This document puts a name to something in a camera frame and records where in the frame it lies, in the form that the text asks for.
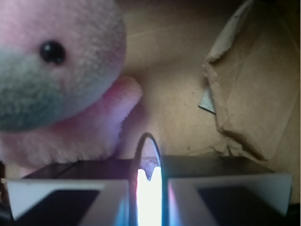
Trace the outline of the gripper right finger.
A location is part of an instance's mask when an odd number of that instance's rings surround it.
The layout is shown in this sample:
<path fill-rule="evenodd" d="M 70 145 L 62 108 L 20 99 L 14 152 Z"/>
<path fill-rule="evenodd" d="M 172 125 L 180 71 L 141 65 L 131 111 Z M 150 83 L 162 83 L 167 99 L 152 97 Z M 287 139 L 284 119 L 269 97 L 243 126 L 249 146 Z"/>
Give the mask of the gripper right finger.
<path fill-rule="evenodd" d="M 298 226 L 293 177 L 245 157 L 163 155 L 162 225 Z"/>

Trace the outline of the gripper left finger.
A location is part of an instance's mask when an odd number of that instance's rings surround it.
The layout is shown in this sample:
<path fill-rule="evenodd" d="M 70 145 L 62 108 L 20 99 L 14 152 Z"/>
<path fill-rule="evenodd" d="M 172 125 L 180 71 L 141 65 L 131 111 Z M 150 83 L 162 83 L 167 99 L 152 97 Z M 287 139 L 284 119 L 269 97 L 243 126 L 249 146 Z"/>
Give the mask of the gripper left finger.
<path fill-rule="evenodd" d="M 51 164 L 8 179 L 3 226 L 135 226 L 133 159 Z"/>

